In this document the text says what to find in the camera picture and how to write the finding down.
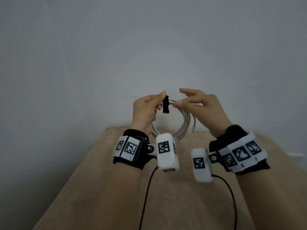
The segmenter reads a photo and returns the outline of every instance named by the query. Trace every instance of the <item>forearm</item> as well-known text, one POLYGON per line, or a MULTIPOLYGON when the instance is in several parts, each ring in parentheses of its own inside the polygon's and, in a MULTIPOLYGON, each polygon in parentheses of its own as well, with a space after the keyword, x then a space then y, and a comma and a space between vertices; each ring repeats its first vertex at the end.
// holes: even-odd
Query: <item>forearm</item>
POLYGON ((98 199, 91 229, 135 229, 141 170, 116 163, 98 199))
POLYGON ((270 170, 236 177, 256 229, 303 229, 270 170))

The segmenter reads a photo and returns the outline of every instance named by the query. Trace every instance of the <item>person's left hand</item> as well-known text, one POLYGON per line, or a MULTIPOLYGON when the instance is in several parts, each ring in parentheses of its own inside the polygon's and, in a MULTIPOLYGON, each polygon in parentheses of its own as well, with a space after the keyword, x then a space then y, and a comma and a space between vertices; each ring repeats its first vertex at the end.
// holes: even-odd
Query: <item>person's left hand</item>
POLYGON ((161 110, 162 105, 159 103, 163 101, 166 92, 160 94, 148 95, 135 100, 133 103, 133 117, 130 129, 136 129, 150 135, 152 131, 151 122, 157 119, 157 109, 161 110))

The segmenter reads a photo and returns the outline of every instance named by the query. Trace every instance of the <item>brown table surface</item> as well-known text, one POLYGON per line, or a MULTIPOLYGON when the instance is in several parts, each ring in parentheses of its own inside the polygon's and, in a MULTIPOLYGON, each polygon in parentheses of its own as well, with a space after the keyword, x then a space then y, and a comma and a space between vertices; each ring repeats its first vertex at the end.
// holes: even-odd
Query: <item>brown table surface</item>
MULTIPOLYGON (((104 130, 34 230, 85 228, 113 167, 111 154, 125 129, 108 127, 104 130)), ((306 214, 306 172, 269 137, 257 137, 269 155, 268 164, 274 179, 294 204, 293 211, 306 214)), ((209 132, 188 131, 176 143, 180 170, 170 173, 157 170, 154 174, 142 229, 233 229, 234 208, 226 184, 218 178, 213 178, 211 183, 198 183, 193 177, 190 151, 208 148, 212 140, 214 137, 209 132)), ((153 159, 142 172, 138 223, 148 180, 156 165, 153 159)), ((225 172, 217 163, 213 164, 213 173, 223 177, 234 192, 238 208, 237 229, 255 229, 235 175, 225 172)))

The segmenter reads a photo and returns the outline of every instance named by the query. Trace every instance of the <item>hand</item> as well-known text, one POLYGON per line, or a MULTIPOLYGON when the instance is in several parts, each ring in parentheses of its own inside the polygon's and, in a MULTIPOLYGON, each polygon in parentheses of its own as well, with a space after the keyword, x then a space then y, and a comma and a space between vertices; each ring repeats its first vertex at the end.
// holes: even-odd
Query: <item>hand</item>
POLYGON ((201 90, 189 88, 181 88, 179 91, 186 94, 187 98, 176 101, 174 107, 193 114, 215 138, 225 134, 232 123, 214 94, 207 95, 201 90))
POLYGON ((160 94, 148 95, 135 100, 130 128, 142 131, 149 136, 152 131, 150 123, 157 119, 157 109, 161 110, 162 108, 159 103, 163 101, 165 96, 166 92, 163 91, 160 94))

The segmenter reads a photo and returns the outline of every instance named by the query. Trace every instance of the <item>person's right arm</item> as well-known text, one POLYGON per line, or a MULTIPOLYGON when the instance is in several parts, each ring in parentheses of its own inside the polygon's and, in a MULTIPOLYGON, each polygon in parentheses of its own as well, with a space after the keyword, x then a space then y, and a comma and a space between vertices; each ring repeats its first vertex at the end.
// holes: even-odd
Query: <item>person's right arm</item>
MULTIPOLYGON (((188 88, 181 88, 180 92, 187 98, 176 101, 174 107, 197 117, 215 138, 225 134, 232 125, 215 95, 188 88)), ((289 201, 272 178, 270 170, 236 177, 257 230, 303 229, 303 221, 292 212, 289 201)))

